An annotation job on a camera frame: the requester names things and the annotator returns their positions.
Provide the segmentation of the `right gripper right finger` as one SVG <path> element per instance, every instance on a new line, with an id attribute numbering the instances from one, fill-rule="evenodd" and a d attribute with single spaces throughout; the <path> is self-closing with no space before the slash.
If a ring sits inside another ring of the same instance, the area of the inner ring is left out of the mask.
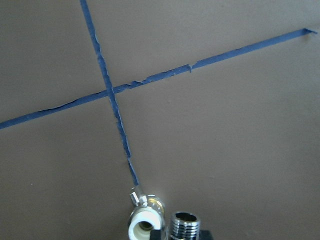
<path id="1" fill-rule="evenodd" d="M 214 237 L 210 230 L 200 230 L 199 240 L 214 240 Z"/>

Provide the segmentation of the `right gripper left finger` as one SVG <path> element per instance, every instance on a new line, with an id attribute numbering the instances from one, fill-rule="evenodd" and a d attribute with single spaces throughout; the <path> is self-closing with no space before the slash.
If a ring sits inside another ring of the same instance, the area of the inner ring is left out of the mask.
<path id="1" fill-rule="evenodd" d="M 151 230 L 149 240 L 163 240 L 163 231 L 162 230 Z"/>

